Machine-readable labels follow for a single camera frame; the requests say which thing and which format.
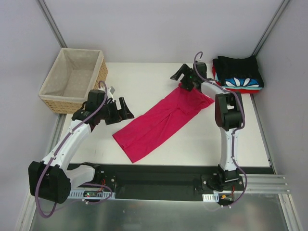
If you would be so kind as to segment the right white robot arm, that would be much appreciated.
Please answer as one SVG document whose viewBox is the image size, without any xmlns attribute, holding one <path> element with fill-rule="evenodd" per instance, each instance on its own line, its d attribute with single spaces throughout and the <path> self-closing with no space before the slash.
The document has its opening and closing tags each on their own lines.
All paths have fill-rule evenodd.
<svg viewBox="0 0 308 231">
<path fill-rule="evenodd" d="M 221 133 L 221 158 L 215 176 L 206 181 L 215 191 L 229 189 L 240 179 L 237 163 L 239 131 L 245 125 L 241 94 L 229 91 L 207 77 L 205 63 L 196 62 L 193 67 L 183 64 L 170 79 L 181 82 L 185 90 L 199 90 L 215 101 L 215 122 Z"/>
</svg>

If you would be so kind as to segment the pink t shirt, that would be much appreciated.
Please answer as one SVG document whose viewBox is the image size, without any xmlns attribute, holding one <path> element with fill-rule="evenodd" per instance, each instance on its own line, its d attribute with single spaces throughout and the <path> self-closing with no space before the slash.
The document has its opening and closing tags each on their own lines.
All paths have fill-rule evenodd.
<svg viewBox="0 0 308 231">
<path fill-rule="evenodd" d="M 178 132 L 214 100 L 197 89 L 178 85 L 145 114 L 113 134 L 113 138 L 132 163 L 135 163 Z"/>
</svg>

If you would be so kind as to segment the red t shirt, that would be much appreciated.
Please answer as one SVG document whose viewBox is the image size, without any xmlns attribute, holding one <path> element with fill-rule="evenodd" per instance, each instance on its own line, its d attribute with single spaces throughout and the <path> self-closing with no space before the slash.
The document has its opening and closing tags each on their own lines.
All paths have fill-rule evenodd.
<svg viewBox="0 0 308 231">
<path fill-rule="evenodd" d="M 221 82 L 218 79 L 218 76 L 217 76 L 217 73 L 216 73 L 214 66 L 212 66 L 212 74 L 214 76 L 214 80 L 216 81 L 216 83 L 219 86 L 221 86 Z M 261 88 L 250 89 L 250 88 L 242 88 L 242 87 L 226 87 L 226 86 L 223 86 L 223 87 L 227 90 L 231 90 L 231 91 L 239 92 L 239 93 L 243 93 L 243 94 L 255 94 L 255 93 L 258 93 L 261 90 Z"/>
</svg>

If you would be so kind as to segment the wicker basket with liner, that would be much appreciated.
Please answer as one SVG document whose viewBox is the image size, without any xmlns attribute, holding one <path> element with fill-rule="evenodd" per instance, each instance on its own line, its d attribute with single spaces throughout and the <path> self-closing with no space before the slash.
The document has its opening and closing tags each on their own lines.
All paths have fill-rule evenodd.
<svg viewBox="0 0 308 231">
<path fill-rule="evenodd" d="M 73 114 L 107 75 L 101 50 L 62 48 L 38 95 L 54 113 Z"/>
</svg>

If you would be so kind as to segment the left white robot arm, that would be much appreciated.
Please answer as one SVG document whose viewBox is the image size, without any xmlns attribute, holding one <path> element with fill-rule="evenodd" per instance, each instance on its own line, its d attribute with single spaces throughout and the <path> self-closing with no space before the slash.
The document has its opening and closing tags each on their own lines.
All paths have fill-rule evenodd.
<svg viewBox="0 0 308 231">
<path fill-rule="evenodd" d="M 33 161 L 29 165 L 32 196 L 62 204 L 72 189 L 85 184 L 91 187 L 101 184 L 102 170 L 98 164 L 84 162 L 73 170 L 68 170 L 68 166 L 81 143 L 101 121 L 110 125 L 134 118 L 123 97 L 119 98 L 121 108 L 117 108 L 114 91 L 113 87 L 90 90 L 87 100 L 73 113 L 64 137 L 40 162 Z"/>
</svg>

